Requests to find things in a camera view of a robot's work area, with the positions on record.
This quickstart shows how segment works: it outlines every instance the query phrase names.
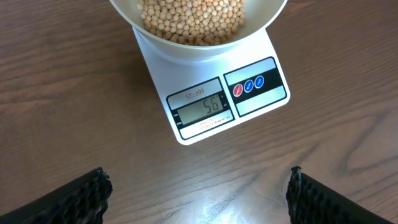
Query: button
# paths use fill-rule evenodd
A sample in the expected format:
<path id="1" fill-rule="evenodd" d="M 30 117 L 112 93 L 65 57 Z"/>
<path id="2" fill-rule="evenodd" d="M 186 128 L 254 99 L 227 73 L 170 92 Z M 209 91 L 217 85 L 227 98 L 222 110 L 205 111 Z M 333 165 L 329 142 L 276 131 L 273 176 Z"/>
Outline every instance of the button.
<path id="1" fill-rule="evenodd" d="M 244 83 L 244 91 L 250 93 L 253 90 L 253 80 L 248 80 Z"/>
<path id="2" fill-rule="evenodd" d="M 259 75 L 256 77 L 256 81 L 254 81 L 256 88 L 261 88 L 264 84 L 264 77 Z"/>
<path id="3" fill-rule="evenodd" d="M 235 97 L 238 97 L 238 96 L 242 95 L 242 92 L 243 92 L 243 86 L 242 86 L 242 84 L 237 84 L 237 85 L 234 87 L 234 96 L 235 96 Z"/>

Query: brown wooden surface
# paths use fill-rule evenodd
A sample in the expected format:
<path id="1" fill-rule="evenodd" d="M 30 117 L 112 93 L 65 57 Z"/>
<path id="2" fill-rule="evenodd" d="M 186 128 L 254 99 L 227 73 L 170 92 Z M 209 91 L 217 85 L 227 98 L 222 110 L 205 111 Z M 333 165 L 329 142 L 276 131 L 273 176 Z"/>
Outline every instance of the brown wooden surface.
<path id="1" fill-rule="evenodd" d="M 288 105 L 179 145 L 105 0 L 0 1 L 0 214 L 101 166 L 105 223 L 288 223 L 292 166 L 398 223 L 398 1 L 290 1 Z"/>

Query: bowl rim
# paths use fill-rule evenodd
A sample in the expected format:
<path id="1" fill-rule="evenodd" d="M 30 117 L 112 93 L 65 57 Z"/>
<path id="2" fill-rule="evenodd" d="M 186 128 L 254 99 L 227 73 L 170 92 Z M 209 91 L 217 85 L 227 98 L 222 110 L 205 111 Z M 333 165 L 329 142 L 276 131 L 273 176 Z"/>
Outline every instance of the bowl rim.
<path id="1" fill-rule="evenodd" d="M 239 40 L 235 40 L 232 42 L 228 42 L 226 44 L 220 44 L 220 45 L 213 45 L 213 46 L 191 46 L 191 45 L 185 45 L 185 44 L 178 44 L 178 43 L 174 43 L 171 42 L 169 40 L 164 40 L 160 37 L 157 37 L 156 35 L 151 34 L 150 32 L 146 31 L 145 29 L 143 29 L 141 26 L 137 25 L 135 22 L 133 22 L 132 20 L 130 20 L 130 18 L 128 18 L 128 16 L 125 15 L 125 13 L 122 12 L 122 10 L 120 10 L 119 6 L 115 3 L 114 0 L 109 0 L 111 2 L 111 4 L 113 5 L 113 7 L 117 10 L 117 12 L 123 16 L 123 18 L 125 20 L 128 21 L 128 23 L 130 23 L 134 28 L 136 28 L 139 32 L 142 32 L 143 34 L 149 36 L 150 38 L 153 38 L 155 40 L 158 40 L 160 42 L 162 42 L 163 44 L 170 44 L 171 46 L 174 47 L 181 47 L 184 49 L 194 49 L 194 50 L 213 50 L 213 49 L 221 49 L 221 48 L 225 48 L 225 47 L 230 47 L 230 46 L 234 46 L 246 39 L 248 39 L 250 36 L 252 36 L 253 34 L 255 34 L 257 31 L 261 30 L 261 29 L 265 29 L 269 26 L 269 24 L 271 24 L 277 16 L 279 16 L 279 14 L 282 12 L 283 8 L 285 7 L 285 5 L 287 4 L 287 0 L 284 0 L 282 5 L 280 6 L 280 8 L 278 9 L 278 11 L 272 16 L 272 18 L 264 25 L 262 26 L 260 29 L 256 30 L 255 32 L 239 39 Z"/>

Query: white scale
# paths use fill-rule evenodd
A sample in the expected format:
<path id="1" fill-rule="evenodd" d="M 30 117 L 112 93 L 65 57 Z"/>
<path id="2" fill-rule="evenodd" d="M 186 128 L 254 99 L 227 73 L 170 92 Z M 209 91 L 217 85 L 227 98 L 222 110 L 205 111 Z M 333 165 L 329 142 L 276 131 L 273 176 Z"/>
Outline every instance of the white scale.
<path id="1" fill-rule="evenodd" d="M 186 60 L 134 30 L 177 141 L 193 144 L 285 105 L 290 91 L 266 30 L 212 58 Z"/>

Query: blue button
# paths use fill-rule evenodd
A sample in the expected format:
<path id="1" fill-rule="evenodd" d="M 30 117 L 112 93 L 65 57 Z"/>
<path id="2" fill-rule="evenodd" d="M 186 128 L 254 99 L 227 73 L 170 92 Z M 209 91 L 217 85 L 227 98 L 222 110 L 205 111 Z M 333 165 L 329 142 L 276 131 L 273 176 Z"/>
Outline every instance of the blue button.
<path id="1" fill-rule="evenodd" d="M 244 83 L 244 91 L 246 93 L 249 93 L 250 91 L 253 90 L 253 80 L 248 80 Z"/>
<path id="2" fill-rule="evenodd" d="M 257 76 L 256 81 L 254 81 L 256 88 L 261 88 L 264 84 L 264 77 L 262 75 Z"/>

